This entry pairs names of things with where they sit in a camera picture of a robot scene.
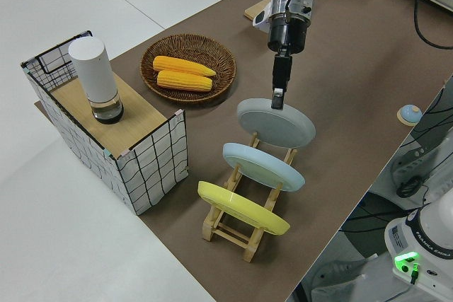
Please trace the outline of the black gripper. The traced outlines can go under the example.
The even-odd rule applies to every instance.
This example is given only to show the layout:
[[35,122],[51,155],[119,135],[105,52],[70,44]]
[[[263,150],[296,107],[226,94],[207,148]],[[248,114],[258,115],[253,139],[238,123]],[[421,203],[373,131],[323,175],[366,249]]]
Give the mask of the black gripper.
[[273,96],[271,108],[282,110],[285,92],[292,70],[292,55],[304,50],[309,22],[302,19],[278,16],[270,22],[268,47],[275,53],[273,62]]

